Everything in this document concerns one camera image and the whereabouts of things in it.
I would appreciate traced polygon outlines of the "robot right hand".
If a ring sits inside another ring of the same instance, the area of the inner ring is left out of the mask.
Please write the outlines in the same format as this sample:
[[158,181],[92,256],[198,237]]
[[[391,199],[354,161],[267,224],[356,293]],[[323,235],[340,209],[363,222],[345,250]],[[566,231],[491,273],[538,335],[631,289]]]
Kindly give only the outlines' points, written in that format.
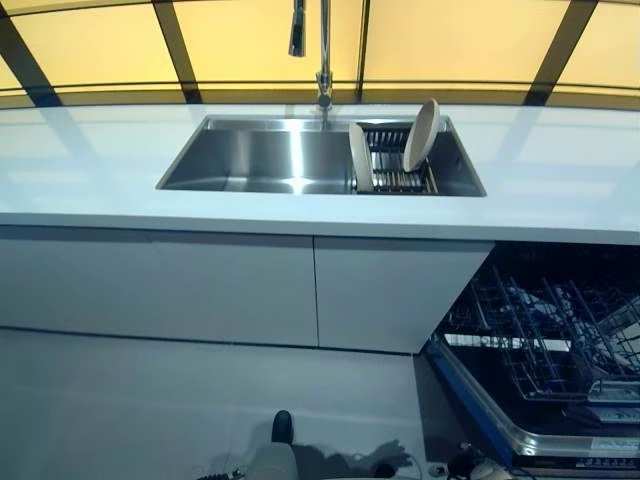
[[447,462],[448,479],[502,479],[504,469],[468,443]]

